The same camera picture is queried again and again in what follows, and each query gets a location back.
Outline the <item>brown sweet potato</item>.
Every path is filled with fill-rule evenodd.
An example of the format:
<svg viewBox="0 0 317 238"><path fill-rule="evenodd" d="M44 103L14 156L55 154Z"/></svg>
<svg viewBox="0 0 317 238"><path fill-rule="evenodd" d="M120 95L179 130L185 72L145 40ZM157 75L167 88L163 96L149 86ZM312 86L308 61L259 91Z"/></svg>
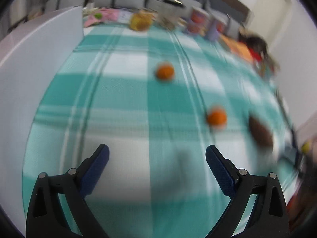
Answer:
<svg viewBox="0 0 317 238"><path fill-rule="evenodd" d="M248 126L249 132L258 147L273 148L273 135L268 128L253 115L249 115Z"/></svg>

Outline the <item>clear glass jar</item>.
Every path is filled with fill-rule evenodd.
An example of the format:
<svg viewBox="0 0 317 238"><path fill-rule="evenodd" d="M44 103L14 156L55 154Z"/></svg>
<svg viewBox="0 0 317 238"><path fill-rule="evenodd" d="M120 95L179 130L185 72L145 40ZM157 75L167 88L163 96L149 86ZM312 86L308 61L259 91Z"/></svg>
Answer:
<svg viewBox="0 0 317 238"><path fill-rule="evenodd" d="M184 8L179 0L162 0L158 10L158 23L169 31L174 30Z"/></svg>

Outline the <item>right printed can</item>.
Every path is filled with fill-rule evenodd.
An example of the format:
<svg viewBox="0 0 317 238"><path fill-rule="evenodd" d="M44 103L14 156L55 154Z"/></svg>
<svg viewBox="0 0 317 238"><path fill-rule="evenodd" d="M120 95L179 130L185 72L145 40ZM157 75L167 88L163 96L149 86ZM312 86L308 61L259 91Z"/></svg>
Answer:
<svg viewBox="0 0 317 238"><path fill-rule="evenodd" d="M206 35L207 39L209 41L217 41L220 34L222 34L225 29L226 22L224 22L222 19L213 18L208 28L208 32Z"/></svg>

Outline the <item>yellow fruit in bag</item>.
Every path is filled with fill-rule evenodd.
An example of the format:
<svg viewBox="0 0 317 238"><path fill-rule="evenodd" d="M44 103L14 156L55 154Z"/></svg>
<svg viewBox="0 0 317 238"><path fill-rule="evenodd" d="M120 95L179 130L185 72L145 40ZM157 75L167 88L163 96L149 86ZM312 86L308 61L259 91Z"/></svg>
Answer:
<svg viewBox="0 0 317 238"><path fill-rule="evenodd" d="M153 24L153 14L140 10L134 13L130 18L130 29L133 31L148 31Z"/></svg>

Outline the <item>orange tangerine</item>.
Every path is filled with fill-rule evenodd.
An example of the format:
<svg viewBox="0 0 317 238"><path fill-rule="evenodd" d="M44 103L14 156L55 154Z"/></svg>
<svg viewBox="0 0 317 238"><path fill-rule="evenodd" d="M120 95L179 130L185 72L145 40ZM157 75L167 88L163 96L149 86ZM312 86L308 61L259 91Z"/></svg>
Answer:
<svg viewBox="0 0 317 238"><path fill-rule="evenodd" d="M175 76L174 66L169 62L162 62L158 64L155 76L161 81L171 81Z"/></svg>
<svg viewBox="0 0 317 238"><path fill-rule="evenodd" d="M206 121L209 126L215 128L222 128L227 125L226 110L220 106L212 107L206 116Z"/></svg>

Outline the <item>teal white plaid tablecloth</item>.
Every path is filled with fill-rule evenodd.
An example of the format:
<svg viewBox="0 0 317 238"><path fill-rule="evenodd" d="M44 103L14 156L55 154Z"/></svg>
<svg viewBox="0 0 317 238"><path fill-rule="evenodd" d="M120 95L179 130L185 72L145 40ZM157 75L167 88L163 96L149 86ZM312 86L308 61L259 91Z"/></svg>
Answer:
<svg viewBox="0 0 317 238"><path fill-rule="evenodd" d="M174 66L171 81L155 76ZM227 125L208 125L208 111L226 110ZM258 147L249 115L273 135ZM46 90L36 112L23 168L27 207L39 173L65 173L100 144L110 159L86 201L110 237L205 237L229 203L205 160L215 145L238 168L295 180L278 162L288 139L272 88L251 65L219 44L152 27L94 27Z"/></svg>

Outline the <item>dark plush toy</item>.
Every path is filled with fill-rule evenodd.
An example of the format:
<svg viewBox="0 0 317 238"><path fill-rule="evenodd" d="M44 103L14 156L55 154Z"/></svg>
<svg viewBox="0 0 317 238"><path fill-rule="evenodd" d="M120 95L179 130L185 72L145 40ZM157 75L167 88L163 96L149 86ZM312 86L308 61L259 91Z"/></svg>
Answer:
<svg viewBox="0 0 317 238"><path fill-rule="evenodd" d="M268 52L268 45L261 36L248 31L244 27L239 27L239 41L247 46L257 62L268 67L272 73L280 71L281 66Z"/></svg>

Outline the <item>printed can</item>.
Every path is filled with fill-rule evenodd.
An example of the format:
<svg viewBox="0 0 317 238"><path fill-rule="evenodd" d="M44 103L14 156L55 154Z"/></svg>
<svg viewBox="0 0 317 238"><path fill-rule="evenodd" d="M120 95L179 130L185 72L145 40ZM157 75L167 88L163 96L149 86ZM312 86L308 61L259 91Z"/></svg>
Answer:
<svg viewBox="0 0 317 238"><path fill-rule="evenodd" d="M198 35L205 26L209 14L198 7L192 7L185 31L190 35Z"/></svg>
<svg viewBox="0 0 317 238"><path fill-rule="evenodd" d="M220 34L222 34L225 29L226 22L224 22L222 19L213 18L208 28L208 32L206 35L207 39L209 41L217 41Z"/></svg>

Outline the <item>left printed can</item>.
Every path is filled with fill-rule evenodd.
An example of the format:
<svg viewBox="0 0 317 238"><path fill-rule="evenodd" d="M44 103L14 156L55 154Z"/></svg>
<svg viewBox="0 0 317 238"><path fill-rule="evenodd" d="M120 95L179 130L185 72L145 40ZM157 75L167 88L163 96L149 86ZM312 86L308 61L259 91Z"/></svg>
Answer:
<svg viewBox="0 0 317 238"><path fill-rule="evenodd" d="M198 35L205 26L209 14L198 7L192 7L185 31L190 35Z"/></svg>

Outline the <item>pink packet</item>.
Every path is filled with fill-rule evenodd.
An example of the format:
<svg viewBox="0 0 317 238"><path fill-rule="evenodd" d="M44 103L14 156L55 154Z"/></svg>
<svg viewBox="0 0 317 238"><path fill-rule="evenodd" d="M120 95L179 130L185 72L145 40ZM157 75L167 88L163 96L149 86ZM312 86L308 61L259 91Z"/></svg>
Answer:
<svg viewBox="0 0 317 238"><path fill-rule="evenodd" d="M84 18L83 27L112 23L128 24L132 15L133 12L125 9L100 8Z"/></svg>

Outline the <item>orange book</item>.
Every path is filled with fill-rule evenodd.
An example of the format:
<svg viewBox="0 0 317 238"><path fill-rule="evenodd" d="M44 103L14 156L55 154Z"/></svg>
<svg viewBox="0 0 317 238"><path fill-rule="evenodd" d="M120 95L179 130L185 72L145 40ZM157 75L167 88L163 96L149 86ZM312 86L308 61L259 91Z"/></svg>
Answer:
<svg viewBox="0 0 317 238"><path fill-rule="evenodd" d="M221 44L224 50L236 55L237 57L249 63L255 62L254 58L251 55L251 52L244 43L238 42L222 34L219 36L218 42L219 44Z"/></svg>

